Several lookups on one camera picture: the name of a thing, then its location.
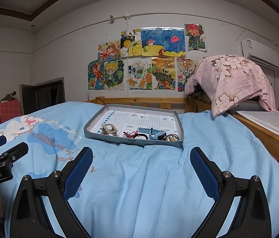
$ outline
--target red checkered fabric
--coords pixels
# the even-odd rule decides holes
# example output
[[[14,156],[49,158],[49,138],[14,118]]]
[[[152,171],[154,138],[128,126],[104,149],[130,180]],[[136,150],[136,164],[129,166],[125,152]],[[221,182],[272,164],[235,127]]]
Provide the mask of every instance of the red checkered fabric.
[[[0,103],[0,124],[21,115],[21,105],[17,99]]]

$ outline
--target pink floral blanket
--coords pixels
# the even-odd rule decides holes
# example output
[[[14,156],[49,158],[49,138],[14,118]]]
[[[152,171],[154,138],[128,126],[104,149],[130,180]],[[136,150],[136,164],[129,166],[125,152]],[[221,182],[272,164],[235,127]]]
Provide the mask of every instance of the pink floral blanket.
[[[277,111],[267,77],[260,66],[245,57],[218,55],[205,58],[188,79],[186,95],[193,93],[198,83],[211,100],[213,117],[256,96],[259,96],[262,108]]]

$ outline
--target wooden bed frame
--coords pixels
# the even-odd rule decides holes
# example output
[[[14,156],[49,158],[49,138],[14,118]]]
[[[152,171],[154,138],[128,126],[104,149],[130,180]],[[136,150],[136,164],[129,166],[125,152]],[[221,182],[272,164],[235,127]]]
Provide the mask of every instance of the wooden bed frame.
[[[211,105],[197,100],[193,97],[189,98],[156,98],[156,97],[124,97],[124,98],[105,98],[96,97],[95,99],[85,102],[91,102],[99,105],[104,104],[119,104],[119,105],[131,105],[141,104],[143,107],[147,107],[147,104],[159,104],[159,108],[171,109],[172,104],[184,104],[184,112],[200,113],[204,110],[211,110]],[[262,142],[265,148],[269,151],[273,157],[275,157],[279,163],[279,136],[270,132],[269,130],[259,126],[258,124],[248,120],[240,114],[233,114],[233,116],[248,127],[254,135]]]

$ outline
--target painting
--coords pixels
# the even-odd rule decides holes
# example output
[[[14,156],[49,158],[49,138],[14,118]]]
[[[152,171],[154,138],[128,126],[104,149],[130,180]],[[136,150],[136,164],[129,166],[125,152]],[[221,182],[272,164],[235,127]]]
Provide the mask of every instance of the painting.
[[[162,28],[142,28],[141,38],[143,56],[163,55],[164,36]]]
[[[192,59],[177,58],[178,92],[184,91],[186,82],[194,74],[201,60],[197,57]]]
[[[129,89],[152,90],[151,58],[130,60]]]
[[[154,89],[171,89],[176,86],[175,58],[154,57],[151,60]]]
[[[121,57],[133,57],[142,55],[141,30],[121,32]]]
[[[163,55],[181,57],[186,55],[186,43],[183,28],[163,28]]]
[[[115,42],[107,42],[104,44],[99,44],[98,48],[98,60],[103,61],[113,61],[121,57],[120,51],[120,40]]]
[[[200,24],[185,24],[185,33],[189,36],[189,49],[206,51],[207,44],[204,29]]]
[[[124,90],[124,63],[122,60],[104,62],[105,90]]]
[[[104,89],[104,62],[92,61],[88,65],[88,89]]]

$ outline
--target doorway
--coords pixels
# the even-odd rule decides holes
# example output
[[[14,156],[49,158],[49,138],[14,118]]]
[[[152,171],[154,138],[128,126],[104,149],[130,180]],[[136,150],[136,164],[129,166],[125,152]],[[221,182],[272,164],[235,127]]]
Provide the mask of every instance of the doorway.
[[[20,84],[20,99],[23,114],[64,103],[64,77],[35,86]]]

